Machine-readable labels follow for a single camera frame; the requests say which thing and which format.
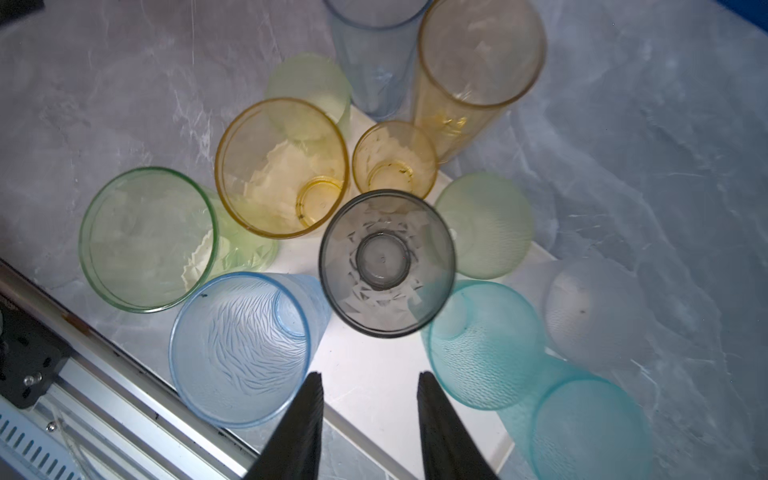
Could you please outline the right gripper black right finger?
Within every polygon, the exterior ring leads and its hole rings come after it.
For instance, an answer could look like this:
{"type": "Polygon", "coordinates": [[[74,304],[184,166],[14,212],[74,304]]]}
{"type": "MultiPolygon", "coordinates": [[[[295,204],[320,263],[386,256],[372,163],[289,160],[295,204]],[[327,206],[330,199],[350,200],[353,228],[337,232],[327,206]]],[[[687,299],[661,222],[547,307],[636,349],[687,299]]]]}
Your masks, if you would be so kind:
{"type": "Polygon", "coordinates": [[[426,479],[492,479],[490,468],[432,372],[419,375],[417,402],[426,479]]]}

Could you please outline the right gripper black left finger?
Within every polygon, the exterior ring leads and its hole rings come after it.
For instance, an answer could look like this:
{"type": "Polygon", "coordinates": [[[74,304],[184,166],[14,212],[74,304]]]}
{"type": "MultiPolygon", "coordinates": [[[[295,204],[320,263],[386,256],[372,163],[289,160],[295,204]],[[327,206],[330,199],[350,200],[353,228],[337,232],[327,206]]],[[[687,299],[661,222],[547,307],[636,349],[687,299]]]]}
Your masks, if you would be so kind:
{"type": "Polygon", "coordinates": [[[317,479],[323,410],[322,376],[311,372],[244,479],[317,479]]]}

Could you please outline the teal glass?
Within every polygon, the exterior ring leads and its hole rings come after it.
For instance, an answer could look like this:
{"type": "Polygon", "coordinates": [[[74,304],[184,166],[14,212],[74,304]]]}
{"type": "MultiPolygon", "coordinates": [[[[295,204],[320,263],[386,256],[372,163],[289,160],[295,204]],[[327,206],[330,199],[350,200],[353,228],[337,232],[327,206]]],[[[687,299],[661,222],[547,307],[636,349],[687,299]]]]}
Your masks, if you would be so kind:
{"type": "Polygon", "coordinates": [[[519,403],[543,363],[546,334],[537,312],[500,283],[460,280],[421,331],[431,369],[444,390],[477,410],[519,403]]]}
{"type": "Polygon", "coordinates": [[[539,479],[648,479],[644,412],[614,383],[547,355],[528,393],[498,412],[539,479]]]}

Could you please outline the tall blue glass back row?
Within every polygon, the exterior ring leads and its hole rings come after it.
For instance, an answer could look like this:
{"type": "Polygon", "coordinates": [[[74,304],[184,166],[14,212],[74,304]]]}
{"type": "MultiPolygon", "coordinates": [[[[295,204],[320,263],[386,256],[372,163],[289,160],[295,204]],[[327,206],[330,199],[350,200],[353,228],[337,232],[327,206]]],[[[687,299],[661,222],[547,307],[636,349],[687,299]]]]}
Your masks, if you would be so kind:
{"type": "Polygon", "coordinates": [[[262,424],[298,392],[330,318],[314,276],[217,277],[177,315],[169,343],[173,384],[183,403],[215,426],[262,424]]]}

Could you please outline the dark smoky grey glass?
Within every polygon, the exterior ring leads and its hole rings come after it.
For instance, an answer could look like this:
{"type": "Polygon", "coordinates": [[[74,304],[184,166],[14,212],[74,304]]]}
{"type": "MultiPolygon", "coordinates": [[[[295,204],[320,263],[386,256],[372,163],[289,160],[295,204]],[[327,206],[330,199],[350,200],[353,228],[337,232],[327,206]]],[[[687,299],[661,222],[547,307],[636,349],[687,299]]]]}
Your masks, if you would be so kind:
{"type": "Polygon", "coordinates": [[[394,189],[360,194],[329,222],[319,278],[334,313],[364,335],[415,333],[442,310],[457,271],[449,228],[424,200],[394,189]]]}

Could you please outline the clear short glass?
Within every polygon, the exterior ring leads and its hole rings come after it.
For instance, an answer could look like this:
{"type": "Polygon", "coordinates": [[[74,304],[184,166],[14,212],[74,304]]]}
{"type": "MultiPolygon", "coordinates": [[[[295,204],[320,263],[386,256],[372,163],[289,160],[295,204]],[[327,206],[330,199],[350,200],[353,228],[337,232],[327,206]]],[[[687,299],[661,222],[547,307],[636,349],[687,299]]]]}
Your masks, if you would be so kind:
{"type": "Polygon", "coordinates": [[[554,350],[593,372],[628,367],[650,355],[653,314],[637,279],[605,259],[567,261],[543,303],[554,350]]]}

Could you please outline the short light green glass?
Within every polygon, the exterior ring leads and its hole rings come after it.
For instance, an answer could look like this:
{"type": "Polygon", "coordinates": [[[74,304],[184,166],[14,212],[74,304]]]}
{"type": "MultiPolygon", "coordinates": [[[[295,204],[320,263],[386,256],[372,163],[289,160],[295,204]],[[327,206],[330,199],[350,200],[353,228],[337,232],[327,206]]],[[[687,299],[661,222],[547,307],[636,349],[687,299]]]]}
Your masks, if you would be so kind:
{"type": "Polygon", "coordinates": [[[534,237],[526,197],[509,179],[475,172],[451,182],[435,207],[455,244],[457,270],[475,279],[494,279],[515,270],[534,237]]]}

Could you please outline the tall green glass back row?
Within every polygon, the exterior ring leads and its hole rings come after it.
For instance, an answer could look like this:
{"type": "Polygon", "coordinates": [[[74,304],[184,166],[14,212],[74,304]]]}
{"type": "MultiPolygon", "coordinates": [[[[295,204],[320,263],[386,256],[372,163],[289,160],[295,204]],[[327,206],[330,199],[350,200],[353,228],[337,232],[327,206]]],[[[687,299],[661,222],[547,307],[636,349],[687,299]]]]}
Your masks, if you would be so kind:
{"type": "Polygon", "coordinates": [[[78,254],[103,300],[124,311],[155,313],[217,276],[266,270],[278,243],[237,223],[215,191],[176,170],[141,167],[118,175],[94,197],[78,254]]]}

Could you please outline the tall amber glass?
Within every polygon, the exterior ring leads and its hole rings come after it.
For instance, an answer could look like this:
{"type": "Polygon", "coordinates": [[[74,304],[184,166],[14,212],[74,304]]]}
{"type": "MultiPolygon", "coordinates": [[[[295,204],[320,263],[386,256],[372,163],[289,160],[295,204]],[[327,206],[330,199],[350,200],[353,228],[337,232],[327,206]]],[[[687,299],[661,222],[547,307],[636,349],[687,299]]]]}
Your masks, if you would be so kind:
{"type": "Polygon", "coordinates": [[[310,234],[343,203],[350,181],[347,145],[336,124],[307,101],[256,103],[225,129],[214,177],[224,208],[257,235],[310,234]]]}

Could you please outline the short yellow glass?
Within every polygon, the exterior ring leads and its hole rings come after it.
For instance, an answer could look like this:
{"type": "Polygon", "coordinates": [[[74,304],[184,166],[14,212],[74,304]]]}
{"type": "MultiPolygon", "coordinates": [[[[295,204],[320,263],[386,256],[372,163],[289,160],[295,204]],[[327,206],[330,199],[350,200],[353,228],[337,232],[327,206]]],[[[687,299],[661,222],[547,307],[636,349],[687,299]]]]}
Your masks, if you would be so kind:
{"type": "Polygon", "coordinates": [[[439,160],[426,133],[404,121],[380,122],[357,141],[352,175],[361,193],[394,189],[424,199],[432,190],[439,160]]]}

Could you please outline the short pale green glass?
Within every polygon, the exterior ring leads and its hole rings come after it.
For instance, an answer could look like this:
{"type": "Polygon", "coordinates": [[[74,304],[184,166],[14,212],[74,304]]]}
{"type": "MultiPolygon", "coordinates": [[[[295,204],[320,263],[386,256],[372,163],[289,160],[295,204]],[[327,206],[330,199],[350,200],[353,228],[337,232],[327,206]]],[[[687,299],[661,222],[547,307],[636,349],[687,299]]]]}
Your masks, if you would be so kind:
{"type": "Polygon", "coordinates": [[[350,135],[352,87],[340,67],[331,59],[301,53],[285,59],[269,76],[265,98],[290,97],[304,100],[322,110],[350,135]]]}

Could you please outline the tall yellow glass back row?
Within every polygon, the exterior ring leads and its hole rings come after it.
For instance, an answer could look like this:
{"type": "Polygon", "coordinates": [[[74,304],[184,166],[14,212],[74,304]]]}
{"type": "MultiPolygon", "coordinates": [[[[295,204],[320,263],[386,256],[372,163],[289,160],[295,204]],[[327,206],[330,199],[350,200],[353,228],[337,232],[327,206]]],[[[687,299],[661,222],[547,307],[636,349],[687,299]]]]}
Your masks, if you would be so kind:
{"type": "Polygon", "coordinates": [[[418,32],[413,123],[449,162],[535,84],[546,59],[529,1],[437,1],[418,32]]]}

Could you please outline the tall grey-blue glass back row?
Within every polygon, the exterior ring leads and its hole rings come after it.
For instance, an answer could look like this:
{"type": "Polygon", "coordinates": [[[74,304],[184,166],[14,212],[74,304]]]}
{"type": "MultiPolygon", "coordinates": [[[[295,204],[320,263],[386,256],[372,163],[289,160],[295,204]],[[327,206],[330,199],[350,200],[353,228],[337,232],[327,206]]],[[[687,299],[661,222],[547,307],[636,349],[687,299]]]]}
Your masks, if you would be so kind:
{"type": "Polygon", "coordinates": [[[428,0],[326,1],[336,59],[352,101],[375,120],[394,115],[409,88],[428,0]]]}

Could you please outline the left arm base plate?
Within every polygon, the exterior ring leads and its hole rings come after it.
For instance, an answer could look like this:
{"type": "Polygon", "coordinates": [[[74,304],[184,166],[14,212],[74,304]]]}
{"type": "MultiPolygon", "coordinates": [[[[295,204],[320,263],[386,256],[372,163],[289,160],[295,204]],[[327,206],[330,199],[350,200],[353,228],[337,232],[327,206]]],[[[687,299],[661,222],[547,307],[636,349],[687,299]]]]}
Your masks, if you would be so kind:
{"type": "Polygon", "coordinates": [[[19,409],[34,406],[58,377],[71,346],[1,297],[1,395],[19,409]]]}

